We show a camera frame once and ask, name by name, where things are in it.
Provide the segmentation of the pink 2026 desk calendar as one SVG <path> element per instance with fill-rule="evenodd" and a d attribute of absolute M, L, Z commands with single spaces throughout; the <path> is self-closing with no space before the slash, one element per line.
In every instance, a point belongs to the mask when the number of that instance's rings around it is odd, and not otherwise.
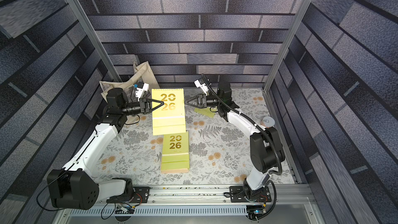
<path fill-rule="evenodd" d="M 189 169 L 173 169 L 173 170 L 161 170 L 162 174 L 167 173 L 188 173 Z"/>

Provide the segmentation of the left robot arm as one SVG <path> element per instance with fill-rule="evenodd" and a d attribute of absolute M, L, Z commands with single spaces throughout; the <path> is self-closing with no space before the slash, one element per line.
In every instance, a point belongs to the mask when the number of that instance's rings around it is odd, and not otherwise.
<path fill-rule="evenodd" d="M 137 88 L 137 102 L 129 102 L 121 88 L 107 93 L 107 107 L 89 139 L 71 160 L 60 170 L 52 170 L 47 176 L 51 204 L 54 211 L 62 209 L 90 209 L 97 201 L 127 204 L 135 196 L 132 180 L 114 178 L 96 183 L 92 170 L 109 143 L 126 125 L 128 116 L 150 114 L 165 105 L 164 101 L 143 98 L 145 86 Z"/>

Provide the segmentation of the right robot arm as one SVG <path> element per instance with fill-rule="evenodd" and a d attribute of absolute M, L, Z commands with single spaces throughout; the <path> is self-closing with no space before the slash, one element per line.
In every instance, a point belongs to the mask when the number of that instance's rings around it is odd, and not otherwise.
<path fill-rule="evenodd" d="M 196 108 L 216 107 L 221 118 L 237 127 L 249 139 L 250 158 L 254 168 L 244 179 L 242 192 L 233 196 L 245 197 L 249 202 L 264 197 L 263 189 L 271 183 L 271 175 L 282 175 L 282 162 L 286 158 L 278 131 L 274 127 L 275 120 L 271 120 L 270 126 L 263 126 L 244 114 L 232 100 L 230 83 L 219 83 L 218 89 L 214 90 L 207 77 L 203 77 L 194 84 L 202 93 L 184 103 Z"/>

